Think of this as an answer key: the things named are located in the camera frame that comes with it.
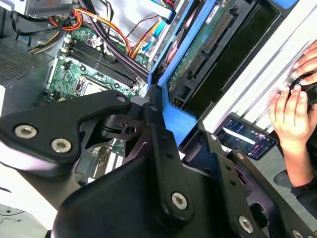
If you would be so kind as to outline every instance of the red wire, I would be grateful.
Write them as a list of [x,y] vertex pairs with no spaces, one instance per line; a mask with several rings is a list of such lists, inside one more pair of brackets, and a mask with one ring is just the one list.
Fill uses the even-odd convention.
[[174,6],[174,3],[171,0],[166,0],[167,3],[169,3],[170,5]]

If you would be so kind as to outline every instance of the hex bolt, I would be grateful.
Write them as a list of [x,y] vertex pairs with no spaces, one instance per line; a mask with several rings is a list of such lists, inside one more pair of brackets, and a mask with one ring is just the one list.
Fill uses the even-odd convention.
[[237,153],[237,156],[238,156],[241,160],[244,159],[244,156],[243,156],[242,154],[240,154],[240,153]]
[[303,236],[297,230],[292,230],[292,232],[295,238],[303,238]]
[[251,222],[244,216],[239,217],[240,226],[249,234],[253,233],[253,226]]
[[52,149],[57,153],[67,153],[71,150],[71,144],[68,140],[58,138],[52,141]]
[[121,96],[117,96],[117,99],[119,100],[119,101],[121,101],[121,102],[125,102],[125,98],[123,98],[123,97],[121,97]]
[[14,130],[16,136],[24,139],[30,139],[38,133],[37,130],[31,125],[20,125]]
[[157,108],[154,107],[154,106],[150,106],[150,108],[151,108],[154,112],[157,112],[157,111],[158,111]]
[[172,202],[180,210],[185,210],[187,208],[187,200],[184,195],[179,192],[172,194]]
[[213,134],[210,134],[210,137],[211,137],[214,141],[217,140],[217,137],[216,137],[215,135],[213,135]]

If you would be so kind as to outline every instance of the yellow wire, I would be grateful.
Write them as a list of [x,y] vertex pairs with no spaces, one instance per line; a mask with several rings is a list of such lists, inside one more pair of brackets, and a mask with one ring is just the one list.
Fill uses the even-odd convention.
[[[48,43],[50,43],[52,40],[54,40],[54,38],[56,37],[56,36],[58,36],[59,35],[59,31],[57,31],[56,33],[55,33],[55,35],[52,37],[52,38],[50,38],[48,41],[46,41],[45,43],[44,43],[44,46],[45,45],[47,45]],[[36,51],[36,50],[38,50],[39,48],[34,48],[33,50],[31,50],[30,52],[31,53],[33,53],[34,51]]]
[[[84,11],[84,10],[79,9],[79,8],[74,9],[74,11],[79,11],[79,12],[81,12],[81,13],[83,13],[83,14],[86,14],[86,15],[88,15],[88,16],[91,16],[91,17],[93,17],[93,18],[96,18],[97,20],[103,22],[104,24],[106,24],[106,25],[112,27],[115,31],[117,31],[117,32],[120,31],[119,28],[116,27],[114,24],[112,24],[111,22],[109,22],[109,21],[103,19],[102,17],[99,17],[98,15],[94,15],[94,14],[92,14],[92,13],[90,13],[90,12]],[[126,48],[127,54],[130,54],[130,50],[129,50],[129,47],[128,47],[127,39],[125,39],[124,37],[122,37],[121,34],[119,34],[119,35],[120,35],[120,37],[121,37],[121,38],[124,40],[124,42],[125,42],[125,48]]]
[[[160,21],[158,21],[154,26],[153,28],[151,29],[150,33],[148,34],[148,36],[159,26],[159,23]],[[144,37],[144,39],[138,44],[138,46],[135,48],[135,50],[133,51],[133,54],[132,54],[132,58],[135,57],[135,55],[138,53],[140,47],[143,45],[143,43],[145,42],[147,37]]]
[[163,0],[160,0],[164,7],[167,7]]

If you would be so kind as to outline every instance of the finger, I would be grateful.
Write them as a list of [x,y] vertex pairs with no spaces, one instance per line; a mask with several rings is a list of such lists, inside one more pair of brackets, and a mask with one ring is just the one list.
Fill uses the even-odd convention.
[[312,109],[308,112],[308,118],[311,125],[317,124],[317,104],[312,105]]
[[308,46],[306,50],[304,50],[304,54],[308,54],[308,52],[312,51],[315,48],[317,48],[317,40],[310,46]]
[[301,81],[301,85],[309,85],[317,82],[317,73],[312,74],[311,76],[306,77]]
[[299,60],[297,60],[294,64],[294,68],[298,68],[305,64],[306,62],[312,60],[313,58],[317,57],[317,48],[314,48],[313,50],[309,51],[306,55],[301,57]]
[[276,109],[275,109],[275,121],[277,123],[284,123],[284,111],[285,111],[285,106],[287,103],[287,98],[288,98],[288,93],[289,93],[289,87],[283,88],[281,92],[281,96],[279,97],[277,104],[276,104]]
[[299,76],[303,75],[304,73],[310,72],[317,68],[317,58],[313,58],[307,61],[305,64],[297,68],[296,71],[292,73],[294,78],[298,78]]
[[307,93],[302,91],[295,112],[295,126],[304,126],[308,122],[307,106]]
[[271,105],[268,108],[268,117],[269,117],[269,119],[271,120],[272,123],[274,123],[275,120],[276,120],[275,109],[276,109],[276,104],[277,104],[277,101],[279,99],[279,96],[280,96],[279,93],[275,95],[275,97],[273,98],[273,100],[271,102]]
[[292,95],[288,99],[285,107],[284,123],[289,127],[295,126],[295,112],[300,92],[301,86],[295,85]]

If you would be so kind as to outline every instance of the person's arm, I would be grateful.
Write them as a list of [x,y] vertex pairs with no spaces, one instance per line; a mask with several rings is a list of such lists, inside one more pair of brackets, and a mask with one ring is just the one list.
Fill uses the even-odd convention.
[[269,108],[269,116],[280,139],[286,169],[292,184],[303,186],[314,178],[306,150],[306,142],[317,124],[317,112],[307,114],[307,94],[296,85],[288,99],[289,88],[277,94]]
[[[317,41],[304,51],[304,56],[294,63],[292,74],[297,78],[317,69]],[[317,73],[301,81],[301,85],[317,82]],[[294,185],[292,193],[317,219],[317,177],[314,174],[306,143],[317,125],[317,105],[307,113],[307,94],[296,85],[290,98],[289,88],[273,99],[269,117],[280,139],[285,165]]]

